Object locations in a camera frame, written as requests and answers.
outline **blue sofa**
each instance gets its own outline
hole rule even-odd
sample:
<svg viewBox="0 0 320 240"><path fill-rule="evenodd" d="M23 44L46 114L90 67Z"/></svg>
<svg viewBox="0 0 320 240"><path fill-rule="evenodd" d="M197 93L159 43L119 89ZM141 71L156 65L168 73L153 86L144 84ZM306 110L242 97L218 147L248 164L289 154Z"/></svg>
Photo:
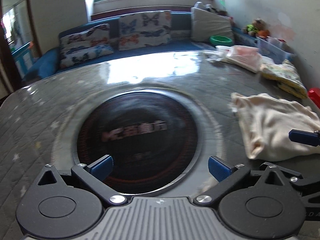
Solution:
<svg viewBox="0 0 320 240"><path fill-rule="evenodd" d="M103 20L93 21L69 30L66 30L59 34L59 39L66 35L73 33L79 33L90 29L94 26L109 23L110 24L110 40L111 46L114 48L114 53L105 55L95 59L91 59L68 68L59 68L60 64L60 48L53 48L46 52L26 73L23 81L25 83L31 83L46 77L50 77L57 73L68 71L71 69L100 63L112 59L139 56L150 53L166 52L166 51L184 51L184 50L201 50L190 40L191 33L191 13L189 12L172 12L172 26L171 36L172 42L167 45L160 45L156 47L146 47L139 49L131 49L125 51L119 51L117 49L117 38L119 37L119 17L106 18Z"/></svg>

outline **cream cloth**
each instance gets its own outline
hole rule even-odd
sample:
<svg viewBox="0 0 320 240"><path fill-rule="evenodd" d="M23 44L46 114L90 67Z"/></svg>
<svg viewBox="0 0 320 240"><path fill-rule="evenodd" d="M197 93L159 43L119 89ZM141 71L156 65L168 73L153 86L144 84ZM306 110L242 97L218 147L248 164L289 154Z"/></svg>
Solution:
<svg viewBox="0 0 320 240"><path fill-rule="evenodd" d="M289 139L292 129L308 132L320 130L319 117L308 108L268 94L245 97L232 93L231 98L237 108L249 159L275 162L320 153L320 146L308 146Z"/></svg>

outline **teddy bear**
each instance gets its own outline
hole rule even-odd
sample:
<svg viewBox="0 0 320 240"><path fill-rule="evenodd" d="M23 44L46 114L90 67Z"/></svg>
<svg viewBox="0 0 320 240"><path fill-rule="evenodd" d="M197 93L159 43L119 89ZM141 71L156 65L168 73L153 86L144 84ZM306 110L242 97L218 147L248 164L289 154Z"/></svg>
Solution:
<svg viewBox="0 0 320 240"><path fill-rule="evenodd" d="M242 29L242 32L255 37L259 31L264 29L264 23L261 19L253 20L251 24Z"/></svg>

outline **glossy gray surface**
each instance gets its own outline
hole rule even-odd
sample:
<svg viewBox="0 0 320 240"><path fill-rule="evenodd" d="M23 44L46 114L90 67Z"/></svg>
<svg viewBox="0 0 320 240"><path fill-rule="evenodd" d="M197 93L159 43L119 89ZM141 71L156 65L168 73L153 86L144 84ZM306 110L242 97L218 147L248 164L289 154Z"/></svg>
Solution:
<svg viewBox="0 0 320 240"><path fill-rule="evenodd" d="M255 168L263 161L249 161L245 156L238 121L230 107L230 94L268 93L297 100L273 82L260 80L258 75L235 65L212 65L202 52L192 51L111 60L25 87L10 95L0 108L0 238L21 236L15 222L15 209L43 165L64 164L56 154L60 147L57 142L78 107L91 108L97 95L141 88L173 89L187 95L201 108L208 129L212 129L205 150L231 165L244 163ZM72 134L67 136L63 136L63 140L73 139ZM319 160L319 155L311 155L278 164L308 176L318 171ZM208 175L207 170L198 172ZM314 230L308 236L318 237L319 226L312 225Z"/></svg>

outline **butterfly pattern pillow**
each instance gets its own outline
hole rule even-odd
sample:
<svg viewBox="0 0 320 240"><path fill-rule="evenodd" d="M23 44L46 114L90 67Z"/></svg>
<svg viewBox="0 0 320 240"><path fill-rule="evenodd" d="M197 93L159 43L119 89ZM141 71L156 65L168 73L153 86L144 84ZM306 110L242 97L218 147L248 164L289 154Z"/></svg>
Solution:
<svg viewBox="0 0 320 240"><path fill-rule="evenodd" d="M65 68L113 53L108 45L110 40L109 24L101 24L81 33L67 35L60 39L60 67Z"/></svg>
<svg viewBox="0 0 320 240"><path fill-rule="evenodd" d="M71 54L68 54L67 57L61 59L60 67L61 68L70 67L70 66L73 66L74 64L85 62L89 59L94 59L94 58L97 58L103 55L109 55L112 53L113 53L113 49L109 44L100 44L87 49L81 49Z"/></svg>
<svg viewBox="0 0 320 240"><path fill-rule="evenodd" d="M119 29L119 50L165 45L171 39L171 11L120 16Z"/></svg>

